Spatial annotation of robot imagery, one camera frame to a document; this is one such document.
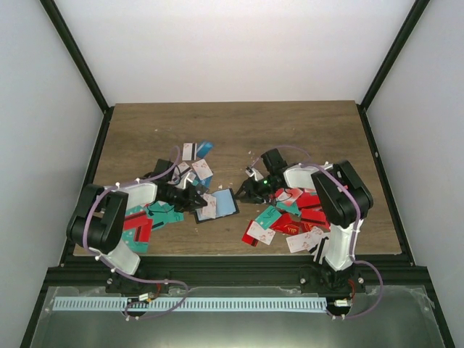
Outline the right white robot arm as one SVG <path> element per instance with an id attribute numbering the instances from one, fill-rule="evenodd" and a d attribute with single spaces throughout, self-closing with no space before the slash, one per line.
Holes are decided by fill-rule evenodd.
<path id="1" fill-rule="evenodd" d="M 331 268 L 322 274 L 324 287 L 332 292 L 348 283 L 346 269 L 355 263 L 357 235 L 369 210 L 373 196 L 351 162 L 335 164 L 289 165 L 277 148 L 261 155 L 268 174 L 263 176 L 254 165 L 246 168 L 248 178 L 236 192 L 242 202 L 264 203 L 279 189 L 312 189 L 316 192 L 331 229 L 325 261 Z"/>

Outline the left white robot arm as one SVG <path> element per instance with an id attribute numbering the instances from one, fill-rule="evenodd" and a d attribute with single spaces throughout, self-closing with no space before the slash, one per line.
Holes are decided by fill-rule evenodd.
<path id="1" fill-rule="evenodd" d="M 126 212 L 156 202 L 169 204 L 175 212 L 207 206 L 191 179 L 185 179 L 180 188 L 173 184 L 177 168 L 174 162 L 159 159 L 153 171 L 131 183 L 86 185 L 68 223 L 67 238 L 105 262 L 111 271 L 124 273 L 123 285 L 133 293 L 147 287 L 148 275 L 138 268 L 140 257 L 122 240 L 124 223 L 136 227 L 136 220 L 127 219 Z"/>

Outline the black leather card holder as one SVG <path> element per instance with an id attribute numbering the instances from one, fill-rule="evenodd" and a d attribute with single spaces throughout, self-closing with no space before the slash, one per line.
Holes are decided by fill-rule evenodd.
<path id="1" fill-rule="evenodd" d="M 194 213 L 196 223 L 204 223 L 218 218 L 228 217 L 239 213 L 239 206 L 231 188 L 213 192 L 211 195 L 217 199 L 216 218 L 207 219 L 202 215 L 202 208 Z"/>

